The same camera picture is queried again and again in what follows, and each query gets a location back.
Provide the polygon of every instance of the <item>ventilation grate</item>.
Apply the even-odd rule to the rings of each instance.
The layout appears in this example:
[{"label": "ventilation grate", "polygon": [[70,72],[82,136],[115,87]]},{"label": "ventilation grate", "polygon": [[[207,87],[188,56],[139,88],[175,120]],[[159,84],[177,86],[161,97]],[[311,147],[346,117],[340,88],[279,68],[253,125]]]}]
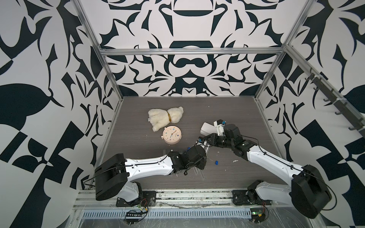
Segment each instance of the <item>ventilation grate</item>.
[{"label": "ventilation grate", "polygon": [[[129,209],[85,210],[83,219],[122,219]],[[251,218],[249,208],[150,209],[146,219]]]}]

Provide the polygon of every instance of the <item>red wire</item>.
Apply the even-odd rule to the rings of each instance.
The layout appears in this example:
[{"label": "red wire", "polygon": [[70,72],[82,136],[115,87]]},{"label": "red wire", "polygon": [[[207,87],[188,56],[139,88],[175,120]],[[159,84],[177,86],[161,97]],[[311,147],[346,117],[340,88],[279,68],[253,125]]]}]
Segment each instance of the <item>red wire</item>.
[{"label": "red wire", "polygon": [[[145,205],[144,205],[144,207],[145,207],[145,206],[146,206],[146,204],[147,204],[148,202],[147,202],[146,198],[144,198],[143,200],[145,200],[145,201],[146,201],[146,203],[145,203]],[[142,205],[143,200],[141,201],[141,205]]]}]

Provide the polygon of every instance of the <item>clock face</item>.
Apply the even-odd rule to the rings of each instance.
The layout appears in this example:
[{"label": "clock face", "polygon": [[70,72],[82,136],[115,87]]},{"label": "clock face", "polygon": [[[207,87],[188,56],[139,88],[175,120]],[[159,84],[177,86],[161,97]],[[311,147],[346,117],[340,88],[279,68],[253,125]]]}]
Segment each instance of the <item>clock face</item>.
[{"label": "clock face", "polygon": [[166,141],[175,142],[181,138],[181,131],[175,126],[168,126],[164,130],[164,139]]}]

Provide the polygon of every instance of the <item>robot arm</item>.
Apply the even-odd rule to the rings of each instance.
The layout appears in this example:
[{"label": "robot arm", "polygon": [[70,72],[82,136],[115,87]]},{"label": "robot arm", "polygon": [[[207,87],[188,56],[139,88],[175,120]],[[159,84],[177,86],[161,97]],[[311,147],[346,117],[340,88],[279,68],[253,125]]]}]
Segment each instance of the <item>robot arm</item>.
[{"label": "robot arm", "polygon": [[170,151],[167,155],[149,159],[125,159],[116,154],[95,170],[96,200],[107,200],[114,196],[131,202],[142,191],[131,181],[153,175],[169,175],[187,171],[193,167],[204,169],[207,162],[206,150],[198,143],[184,152]]},{"label": "robot arm", "polygon": [[199,141],[229,148],[235,155],[258,164],[288,184],[269,184],[257,180],[247,188],[246,203],[252,203],[257,198],[259,201],[275,200],[291,204],[304,216],[313,219],[332,199],[318,169],[311,165],[302,167],[266,151],[257,143],[244,139],[234,124],[226,125],[222,120],[214,122],[214,126],[204,123],[200,133],[205,137],[200,137]]}]

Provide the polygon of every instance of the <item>hook rack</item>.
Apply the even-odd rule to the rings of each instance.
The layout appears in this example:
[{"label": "hook rack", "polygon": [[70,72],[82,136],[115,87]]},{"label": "hook rack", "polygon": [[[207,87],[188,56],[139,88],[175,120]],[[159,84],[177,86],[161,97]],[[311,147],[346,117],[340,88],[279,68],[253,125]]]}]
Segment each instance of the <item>hook rack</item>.
[{"label": "hook rack", "polygon": [[316,88],[314,90],[320,90],[327,99],[323,99],[325,102],[332,102],[339,111],[335,112],[336,115],[343,115],[352,125],[349,127],[350,131],[357,130],[365,138],[365,120],[359,111],[357,111],[348,101],[344,98],[323,76],[315,76],[314,73],[306,78],[311,80]]}]

